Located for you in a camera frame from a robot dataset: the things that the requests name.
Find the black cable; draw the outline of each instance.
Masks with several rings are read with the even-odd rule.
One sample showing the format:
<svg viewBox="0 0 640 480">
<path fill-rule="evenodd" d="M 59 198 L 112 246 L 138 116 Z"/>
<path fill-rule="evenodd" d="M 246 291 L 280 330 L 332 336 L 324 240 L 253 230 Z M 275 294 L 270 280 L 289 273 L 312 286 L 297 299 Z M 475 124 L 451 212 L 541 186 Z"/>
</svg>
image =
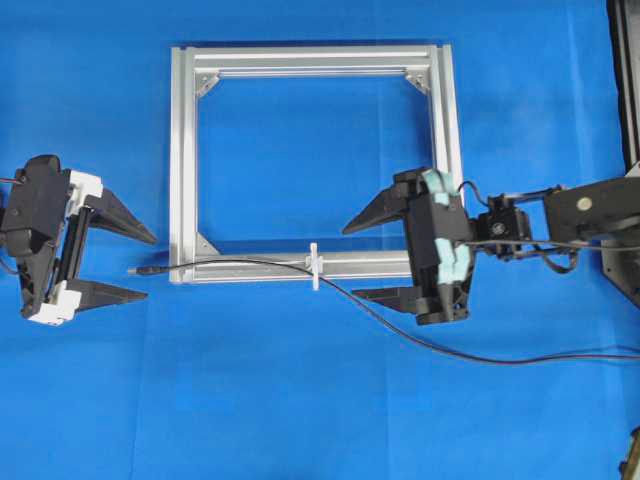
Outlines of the black cable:
<svg viewBox="0 0 640 480">
<path fill-rule="evenodd" d="M 589 243 L 556 242 L 555 240 L 475 240 L 459 243 L 462 245 L 469 245 L 471 247 L 482 247 L 485 245 L 553 245 L 573 250 L 598 250 L 609 252 L 635 252 L 640 250 L 640 245 L 634 245 L 631 247 L 610 247 L 606 245 L 591 245 Z"/>
<path fill-rule="evenodd" d="M 255 259 L 213 259 L 213 260 L 200 260 L 197 262 L 185 263 L 182 265 L 172 265 L 166 267 L 160 266 L 152 266 L 152 267 L 137 267 L 129 270 L 129 273 L 136 275 L 158 275 L 161 273 L 167 273 L 172 270 L 180 270 L 183 268 L 191 268 L 199 265 L 207 265 L 207 264 L 220 264 L 220 263 L 246 263 L 246 264 L 254 264 L 254 265 L 270 265 L 274 267 L 288 268 L 290 270 L 295 270 L 296 272 L 303 273 L 308 276 L 313 276 L 313 273 L 302 268 L 297 267 L 295 265 L 289 265 L 284 263 L 270 262 L 266 260 L 255 260 Z M 516 365 L 533 365 L 537 363 L 545 363 L 545 362 L 557 362 L 557 361 L 569 361 L 569 360 L 631 360 L 631 361 L 640 361 L 640 355 L 618 355 L 618 354 L 598 354 L 598 353 L 576 353 L 576 354 L 553 354 L 553 355 L 543 355 L 533 358 L 523 358 L 516 360 L 500 360 L 495 358 L 481 357 L 478 355 L 472 355 L 469 353 L 458 352 L 456 350 L 451 350 L 446 347 L 441 347 L 439 345 L 435 345 L 428 340 L 424 340 L 418 337 L 414 337 L 413 335 L 408 334 L 407 332 L 399 329 L 387 319 L 385 319 L 378 312 L 373 310 L 371 307 L 362 302 L 359 298 L 352 295 L 350 292 L 343 289 L 338 284 L 332 282 L 326 277 L 322 275 L 318 276 L 320 281 L 329 285 L 331 288 L 335 289 L 338 293 L 345 296 L 353 303 L 355 303 L 358 307 L 363 309 L 367 314 L 369 314 L 372 318 L 380 322 L 387 329 L 391 330 L 393 333 L 400 335 L 405 340 L 410 341 L 411 343 L 418 345 L 422 348 L 426 348 L 432 352 L 439 353 L 442 355 L 456 357 L 462 360 L 467 360 L 476 363 L 482 363 L 486 365 L 499 365 L 499 366 L 516 366 Z"/>
<path fill-rule="evenodd" d="M 544 197 L 551 195 L 559 190 L 562 190 L 562 187 L 551 187 L 545 188 L 544 190 L 537 190 L 535 192 L 527 192 L 527 193 L 505 193 L 504 197 L 507 200 L 512 200 L 518 203 L 532 202 L 534 200 L 542 200 Z"/>
<path fill-rule="evenodd" d="M 489 208 L 489 204 L 482 199 L 482 195 L 480 195 L 480 190 L 478 190 L 478 186 L 473 183 L 471 180 L 465 180 L 460 185 L 458 185 L 458 192 L 464 188 L 465 185 L 469 185 L 471 190 L 473 190 L 473 194 L 476 196 L 478 202 L 480 202 L 485 207 Z"/>
<path fill-rule="evenodd" d="M 541 257 L 543 254 L 546 255 L 566 255 L 569 251 L 577 251 L 577 250 L 569 250 L 567 248 L 560 248 L 560 247 L 554 247 L 554 248 L 540 248 L 540 250 L 535 250 L 535 246 L 534 246 L 534 250 L 522 250 L 522 251 L 518 251 L 517 255 L 514 255 L 515 259 L 518 260 L 522 260 L 524 258 L 532 258 L 532 257 Z"/>
<path fill-rule="evenodd" d="M 549 258 L 549 250 L 553 250 L 553 249 L 542 249 L 538 245 L 534 245 L 533 248 L 535 249 L 536 252 L 540 254 L 540 257 L 542 258 L 542 261 L 545 263 L 545 265 L 556 273 L 565 275 L 567 273 L 574 271 L 575 268 L 578 266 L 577 250 L 570 250 L 566 254 L 567 257 L 569 258 L 569 265 L 565 267 L 563 265 L 557 264 L 556 262 L 554 262 Z"/>
</svg>

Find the square aluminum frame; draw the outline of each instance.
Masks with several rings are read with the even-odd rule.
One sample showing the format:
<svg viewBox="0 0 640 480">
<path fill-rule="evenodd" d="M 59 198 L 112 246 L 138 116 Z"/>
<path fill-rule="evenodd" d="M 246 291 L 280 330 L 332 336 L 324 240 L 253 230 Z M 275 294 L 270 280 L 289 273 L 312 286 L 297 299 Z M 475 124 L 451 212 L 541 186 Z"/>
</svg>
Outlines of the square aluminum frame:
<svg viewBox="0 0 640 480">
<path fill-rule="evenodd" d="M 458 114 L 450 45 L 345 47 L 173 48 L 171 57 L 170 264 L 222 255 L 198 231 L 198 100 L 221 79 L 247 77 L 404 76 L 428 99 L 434 166 L 462 182 Z M 282 263 L 315 268 L 328 278 L 411 275 L 407 252 L 269 254 Z M 172 283 L 308 279 L 278 267 L 210 264 L 174 270 Z"/>
</svg>

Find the blue cloth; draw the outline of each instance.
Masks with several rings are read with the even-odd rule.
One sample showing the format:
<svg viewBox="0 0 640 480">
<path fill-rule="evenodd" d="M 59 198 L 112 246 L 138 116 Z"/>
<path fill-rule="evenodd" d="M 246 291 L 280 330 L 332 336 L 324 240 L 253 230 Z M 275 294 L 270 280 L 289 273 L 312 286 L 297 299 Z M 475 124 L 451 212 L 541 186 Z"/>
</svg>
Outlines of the blue cloth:
<svg viewBox="0 0 640 480">
<path fill-rule="evenodd" d="M 0 478 L 617 478 L 640 423 L 637 366 L 466 364 L 306 282 L 123 275 L 167 260 L 171 46 L 450 42 L 465 177 L 485 194 L 529 191 L 623 173 L 604 3 L 3 2 L 4 175 L 57 153 L 101 176 L 160 241 L 92 231 L 82 277 L 150 298 L 58 329 L 21 320 L 16 279 L 0 276 Z M 430 162 L 424 99 L 404 80 L 223 81 L 200 114 L 212 242 L 398 241 L 398 226 L 355 239 L 339 229 L 394 171 Z M 542 212 L 530 213 L 544 236 Z M 406 281 L 344 285 L 392 283 Z M 480 258 L 471 298 L 471 319 L 452 325 L 384 314 L 502 358 L 640 344 L 638 312 L 595 254 L 568 276 Z"/>
</svg>

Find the white plastic part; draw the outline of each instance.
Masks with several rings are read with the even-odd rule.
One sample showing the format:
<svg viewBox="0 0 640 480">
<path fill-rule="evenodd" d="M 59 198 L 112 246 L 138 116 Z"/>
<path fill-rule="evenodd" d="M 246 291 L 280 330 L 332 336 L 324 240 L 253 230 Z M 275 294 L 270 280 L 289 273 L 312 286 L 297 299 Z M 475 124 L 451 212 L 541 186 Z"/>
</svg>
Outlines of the white plastic part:
<svg viewBox="0 0 640 480">
<path fill-rule="evenodd" d="M 100 177 L 71 170 L 69 182 L 71 183 L 72 191 L 71 198 L 67 203 L 67 217 L 78 213 L 84 205 L 87 195 L 102 197 L 103 187 Z"/>
<path fill-rule="evenodd" d="M 313 274 L 313 290 L 318 291 L 320 289 L 320 274 L 322 273 L 322 257 L 318 256 L 318 244 L 313 242 L 309 244 L 309 250 L 311 255 L 306 258 L 305 264 L 307 268 L 311 270 Z"/>
<path fill-rule="evenodd" d="M 73 318 L 80 306 L 82 293 L 75 290 L 67 290 L 67 281 L 64 280 L 55 286 L 51 299 L 40 306 L 40 311 L 29 317 L 29 320 L 46 325 L 59 326 Z"/>
</svg>

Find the bolt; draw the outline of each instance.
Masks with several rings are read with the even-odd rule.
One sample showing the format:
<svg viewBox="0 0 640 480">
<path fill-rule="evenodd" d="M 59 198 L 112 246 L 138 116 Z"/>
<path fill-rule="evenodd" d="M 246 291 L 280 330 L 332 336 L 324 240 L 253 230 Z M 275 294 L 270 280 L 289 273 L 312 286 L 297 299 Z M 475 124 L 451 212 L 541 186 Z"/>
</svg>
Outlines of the bolt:
<svg viewBox="0 0 640 480">
<path fill-rule="evenodd" d="M 506 231 L 507 227 L 505 227 L 504 223 L 502 222 L 496 222 L 491 225 L 491 233 L 493 233 L 494 235 L 502 235 Z"/>
<path fill-rule="evenodd" d="M 586 212 L 587 210 L 589 210 L 591 207 L 593 206 L 593 202 L 591 201 L 591 199 L 589 197 L 582 197 L 580 200 L 578 200 L 578 202 L 576 203 L 576 207 L 578 208 L 578 210 L 580 210 L 581 212 Z"/>
</svg>

